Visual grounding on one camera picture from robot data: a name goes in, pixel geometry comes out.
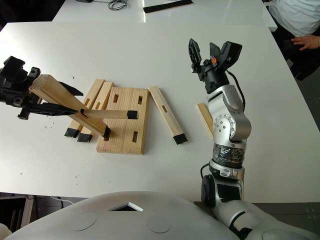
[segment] person's hand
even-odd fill
[[[291,39],[294,45],[304,45],[300,51],[305,49],[317,49],[320,47],[320,36],[308,35]]]

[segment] white table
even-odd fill
[[[140,22],[213,23],[230,25],[277,25],[261,0],[192,0],[193,4],[144,13],[143,7],[170,3],[170,0],[128,0],[128,7],[111,11],[107,3],[66,0],[54,22]]]
[[[245,199],[318,202],[320,134],[270,32],[214,24],[7,24],[0,32],[0,62],[13,55],[26,62],[24,69],[39,67],[84,93],[96,78],[120,87],[158,85],[189,142],[175,144],[152,99],[142,156],[96,153],[97,136],[91,143],[64,137],[69,117],[32,114],[24,121],[17,118],[20,109],[1,103],[0,192],[91,197],[148,190],[200,200],[200,167],[212,157],[213,142],[196,108],[206,102],[206,91],[191,73],[190,37],[202,59],[209,57],[210,41],[243,45],[230,71],[252,124]]]

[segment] wooden stick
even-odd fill
[[[166,125],[168,126],[173,139],[176,144],[182,144],[187,142],[187,138],[183,130],[181,129],[177,119],[172,113],[169,105],[167,104],[164,96],[162,95],[158,86],[149,87],[149,91],[152,95],[153,100],[155,101],[156,106],[158,107]]]
[[[81,113],[93,119],[138,119],[138,111],[133,110],[81,110]]]
[[[115,84],[112,81],[106,81],[103,83],[102,88],[96,97],[96,100],[92,106],[92,109],[95,110],[105,110],[108,104],[108,99],[110,96],[111,88]],[[78,137],[78,142],[81,143],[89,143],[94,135],[90,129],[84,127],[82,128],[80,135]]]
[[[69,117],[96,134],[106,138],[110,135],[110,129],[101,119],[87,118],[80,112],[81,109],[88,108],[51,75],[41,74],[33,81],[29,90],[48,103],[59,104],[77,110],[78,113],[69,115]]]
[[[91,109],[92,106],[95,103],[95,100],[99,94],[100,89],[102,88],[102,85],[104,84],[104,79],[96,79],[94,83],[92,84],[91,88],[89,89],[88,93],[86,94],[83,104],[88,108]],[[65,132],[66,137],[73,137],[76,138],[78,133],[82,130],[83,126],[78,123],[75,120],[72,120],[70,122],[69,127],[67,128]]]
[[[198,103],[197,107],[201,113],[202,119],[204,120],[205,126],[207,127],[211,138],[214,138],[214,121],[209,109],[204,103]]]

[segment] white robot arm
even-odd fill
[[[244,114],[245,98],[236,77],[228,71],[239,58],[242,46],[227,41],[222,49],[210,43],[210,59],[201,63],[198,44],[190,39],[192,70],[205,82],[209,111],[214,119],[212,174],[202,176],[202,202],[212,208],[217,219],[241,240],[319,240],[314,233],[276,220],[252,203],[244,201],[243,161],[250,121]],[[235,80],[242,101],[234,85]]]

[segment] wood grain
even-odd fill
[[[135,110],[138,119],[105,119],[111,129],[109,139],[99,137],[99,153],[143,154],[148,111],[148,89],[112,87],[107,110]]]
[[[201,113],[202,119],[204,120],[205,126],[208,129],[209,135],[211,138],[214,138],[214,121],[212,115],[209,112],[209,109],[204,103],[198,103],[196,105]]]
[[[83,100],[83,104],[88,108],[91,109],[92,106],[95,103],[95,100],[99,94],[99,91],[102,87],[102,85],[104,84],[105,80],[104,79],[96,79],[92,86],[90,87],[89,91],[87,92],[84,100]],[[74,129],[74,130],[78,130],[81,131],[81,129],[83,128],[83,126],[78,123],[75,120],[72,120],[69,124],[69,129]]]
[[[87,118],[83,116],[80,113],[80,110],[88,108],[51,75],[41,74],[33,81],[29,90],[48,103],[59,104],[77,110],[78,113],[69,115],[69,117],[98,135],[103,136],[105,134],[107,125],[101,119]]]
[[[112,81],[105,81],[101,87],[101,90],[98,94],[98,96],[96,97],[94,104],[92,106],[92,109],[94,110],[105,110],[108,104],[108,100],[109,100],[109,96],[110,96],[110,92],[111,92],[111,88],[114,86],[115,84]],[[89,135],[94,135],[93,131],[91,131],[90,129],[84,127],[81,130],[80,134],[89,134]]]
[[[165,124],[170,130],[171,135],[178,136],[184,134],[184,131],[180,127],[176,117],[174,116],[173,112],[171,111],[166,99],[164,98],[163,94],[161,93],[158,86],[151,86],[149,87],[149,91],[151,96],[158,107]]]

